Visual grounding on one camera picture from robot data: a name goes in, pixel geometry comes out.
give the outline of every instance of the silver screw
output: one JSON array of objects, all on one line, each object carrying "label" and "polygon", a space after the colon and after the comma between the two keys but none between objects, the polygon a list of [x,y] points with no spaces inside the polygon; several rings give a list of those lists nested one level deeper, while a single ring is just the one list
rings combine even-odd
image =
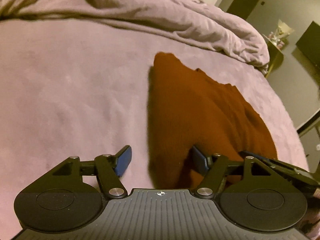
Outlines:
[{"label": "silver screw", "polygon": [[124,190],[118,187],[115,187],[109,190],[109,194],[113,196],[121,196],[123,193],[124,193]]},{"label": "silver screw", "polygon": [[207,187],[201,187],[197,190],[198,194],[201,196],[209,196],[212,194],[212,189]]}]

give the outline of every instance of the bed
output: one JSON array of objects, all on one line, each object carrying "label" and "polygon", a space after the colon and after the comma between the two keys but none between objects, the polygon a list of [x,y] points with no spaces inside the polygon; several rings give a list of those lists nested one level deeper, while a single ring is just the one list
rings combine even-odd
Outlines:
[{"label": "bed", "polygon": [[[13,201],[63,161],[133,149],[124,186],[148,174],[148,73],[159,51],[235,85],[282,161],[308,170],[289,114],[264,78],[268,50],[242,19],[199,0],[0,0],[0,239]],[[84,181],[94,183],[90,178]]]}]

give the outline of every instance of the television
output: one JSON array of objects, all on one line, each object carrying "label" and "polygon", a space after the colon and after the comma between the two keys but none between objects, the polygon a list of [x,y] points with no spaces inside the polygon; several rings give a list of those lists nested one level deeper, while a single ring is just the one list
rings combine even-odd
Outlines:
[{"label": "television", "polygon": [[320,67],[320,26],[314,21],[297,41],[298,49],[315,65]]}]

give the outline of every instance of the garment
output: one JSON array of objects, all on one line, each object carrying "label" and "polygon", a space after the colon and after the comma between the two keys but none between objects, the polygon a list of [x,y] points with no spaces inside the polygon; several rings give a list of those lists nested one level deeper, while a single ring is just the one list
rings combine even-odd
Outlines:
[{"label": "garment", "polygon": [[235,161],[242,160],[242,150],[277,158],[268,128],[235,86],[162,52],[155,56],[149,83],[149,171],[156,187],[199,184],[202,177],[188,154],[193,145],[206,155],[219,153]]}]

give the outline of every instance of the gray plastic base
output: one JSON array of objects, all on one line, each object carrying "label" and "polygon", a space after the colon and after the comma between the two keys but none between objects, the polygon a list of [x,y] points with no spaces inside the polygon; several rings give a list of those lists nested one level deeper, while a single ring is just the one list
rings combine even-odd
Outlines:
[{"label": "gray plastic base", "polygon": [[73,232],[44,234],[30,229],[18,240],[307,240],[296,229],[260,234],[229,222],[211,200],[193,197],[186,189],[135,189],[127,198],[111,200],[89,225]]}]

